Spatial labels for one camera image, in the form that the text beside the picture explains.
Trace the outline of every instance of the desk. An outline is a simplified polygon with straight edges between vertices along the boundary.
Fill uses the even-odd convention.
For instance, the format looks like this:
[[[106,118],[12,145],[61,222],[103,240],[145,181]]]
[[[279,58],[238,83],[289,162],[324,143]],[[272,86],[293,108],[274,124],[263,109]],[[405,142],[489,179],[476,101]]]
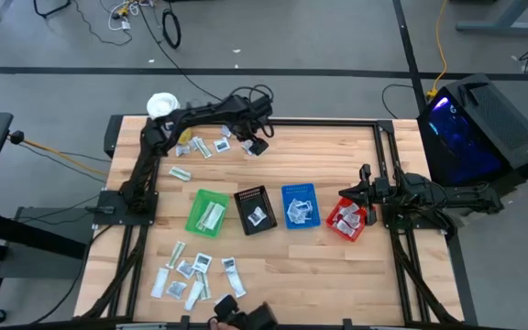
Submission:
[[[145,121],[146,117],[142,116],[124,117],[107,189],[118,190],[129,178]],[[416,122],[396,120],[393,124],[402,168],[428,176]],[[245,311],[266,301],[282,324],[340,325],[344,318],[351,318],[354,325],[403,324],[390,234],[381,223],[380,212],[379,222],[366,227],[356,243],[343,240],[325,224],[291,231],[284,224],[282,185],[314,183],[319,211],[325,220],[339,200],[337,191],[358,183],[358,170],[363,163],[369,163],[373,172],[378,172],[371,129],[275,126],[275,136],[267,138],[269,148],[260,157],[249,157],[233,139],[231,150],[216,154],[213,141],[221,137],[220,126],[198,126],[193,132],[205,140],[214,155],[204,159],[199,152],[180,158],[172,154],[160,164],[159,206],[156,222],[148,233],[135,321],[179,322],[181,315],[189,314],[192,322],[206,322],[214,315],[214,300],[233,292],[220,259],[235,257],[247,290],[247,295],[238,300]],[[392,173],[388,143],[384,148],[387,167]],[[183,182],[170,176],[168,171],[172,166],[189,171],[192,180]],[[244,236],[232,195],[261,184],[266,186],[279,226],[259,235]],[[217,239],[184,230],[199,189],[232,196]],[[111,228],[93,245],[75,315],[86,312],[113,279],[123,232],[123,227]],[[463,319],[445,238],[434,230],[416,230],[415,236],[425,281],[447,310]],[[197,302],[191,313],[182,308],[190,287],[180,302],[166,294],[162,299],[149,295],[158,268],[168,262],[177,240],[187,244],[182,259],[192,261],[197,252],[214,257],[208,271],[214,298]],[[167,284],[172,281],[191,283],[176,271],[170,272]],[[118,314],[125,310],[128,288],[126,280]],[[418,319],[412,285],[409,292],[413,315]]]

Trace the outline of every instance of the computer tower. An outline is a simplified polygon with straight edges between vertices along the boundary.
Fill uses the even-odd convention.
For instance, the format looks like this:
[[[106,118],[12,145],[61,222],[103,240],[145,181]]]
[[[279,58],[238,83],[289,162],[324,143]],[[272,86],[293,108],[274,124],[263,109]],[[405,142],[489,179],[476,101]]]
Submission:
[[[528,179],[528,120],[486,75],[443,87],[417,122],[434,182],[504,195]]]

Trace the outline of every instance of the yellow cable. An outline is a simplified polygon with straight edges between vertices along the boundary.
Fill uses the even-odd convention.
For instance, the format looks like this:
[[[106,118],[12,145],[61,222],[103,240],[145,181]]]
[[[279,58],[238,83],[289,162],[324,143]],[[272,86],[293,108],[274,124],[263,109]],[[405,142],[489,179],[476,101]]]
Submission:
[[[433,88],[431,91],[427,92],[427,96],[430,98],[433,98],[437,95],[437,84],[439,83],[439,80],[441,77],[444,76],[447,72],[447,62],[446,62],[446,55],[444,55],[444,50],[441,47],[441,42],[439,41],[439,23],[441,22],[441,16],[444,14],[444,11],[446,10],[446,4],[447,0],[444,0],[444,3],[441,5],[441,10],[439,11],[439,17],[437,18],[437,24],[435,26],[435,39],[437,40],[437,48],[439,48],[439,56],[441,56],[441,61],[444,63],[444,70],[439,73],[437,76],[437,79],[433,82]]]
[[[103,171],[100,171],[100,170],[96,170],[96,169],[91,168],[91,167],[88,167],[87,165],[81,163],[80,161],[74,160],[71,157],[62,154],[60,151],[56,150],[55,148],[42,146],[41,144],[39,144],[37,142],[30,141],[28,139],[24,139],[24,143],[26,143],[27,145],[30,145],[32,147],[35,147],[35,148],[38,148],[38,149],[42,149],[44,151],[51,152],[51,153],[53,153],[53,154],[55,154],[55,155],[57,155],[59,157],[62,157],[64,159],[68,160],[69,162],[73,163],[74,165],[76,165],[76,166],[78,166],[78,167],[80,167],[80,168],[82,168],[84,170],[91,171],[91,172],[99,174],[99,175],[107,176],[107,173],[105,173]]]

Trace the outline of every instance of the plastic basket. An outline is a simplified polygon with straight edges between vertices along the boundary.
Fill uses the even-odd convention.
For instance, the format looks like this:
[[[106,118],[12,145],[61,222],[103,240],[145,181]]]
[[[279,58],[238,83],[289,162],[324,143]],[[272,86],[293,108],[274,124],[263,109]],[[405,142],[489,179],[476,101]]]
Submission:
[[[272,229],[278,225],[264,186],[248,189],[243,192],[236,192],[234,194],[234,199],[236,200],[239,219],[242,222],[244,234],[246,234],[246,236]],[[256,207],[259,207],[267,217],[258,225],[254,226],[254,224],[248,220],[248,216],[254,212]]]
[[[327,220],[325,220],[325,223],[327,224],[328,227],[330,227],[333,231],[335,231],[343,239],[347,239],[348,241],[355,242],[356,239],[358,239],[359,235],[362,233],[362,230],[364,229],[364,226],[366,225],[366,221],[365,221],[366,220],[366,214],[367,214],[366,208],[360,207],[359,210],[354,212],[354,215],[359,215],[360,216],[360,225],[359,225],[358,228],[355,229],[356,231],[354,232],[354,235],[352,237],[342,233],[341,231],[339,231],[339,229],[337,229],[337,228],[335,228],[333,226],[333,224],[334,224],[334,216],[336,216],[337,212],[339,212],[339,206],[348,207],[348,206],[350,206],[353,203],[354,202],[348,200],[347,198],[342,197],[339,200],[339,202],[337,203],[337,205],[335,206],[334,210],[331,212],[331,214],[329,216],[327,216]]]
[[[293,199],[302,202],[311,201],[311,206],[313,207],[311,220],[305,221],[304,224],[295,224],[291,221],[287,212],[289,212],[289,205],[291,205]],[[321,224],[319,207],[317,207],[317,198],[315,196],[315,188],[312,183],[282,186],[282,203],[284,204],[284,221],[287,228],[302,229],[319,226]]]
[[[197,223],[199,222],[199,219],[201,219],[201,215],[203,215],[203,213],[207,210],[207,206],[210,202],[222,205],[224,207],[224,212],[221,214],[221,218],[219,218],[219,221],[217,222],[217,225],[215,225],[215,228],[213,230],[200,230],[199,228],[197,228]],[[199,189],[199,191],[197,192],[197,196],[195,197],[194,202],[192,203],[191,213],[189,214],[189,218],[187,219],[187,225],[184,227],[184,229],[189,232],[211,238],[217,237],[217,235],[219,235],[221,225],[224,222],[224,218],[226,217],[228,202],[229,196],[226,194],[219,192],[210,192],[205,189]]]

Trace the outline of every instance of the person's hand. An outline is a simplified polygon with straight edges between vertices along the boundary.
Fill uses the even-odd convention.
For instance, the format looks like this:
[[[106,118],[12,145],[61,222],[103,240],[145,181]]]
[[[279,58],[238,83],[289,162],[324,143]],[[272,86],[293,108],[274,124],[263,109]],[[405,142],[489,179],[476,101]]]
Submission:
[[[239,330],[238,328],[225,324],[225,323],[218,323],[215,319],[211,319],[209,321],[209,329],[210,330]]]

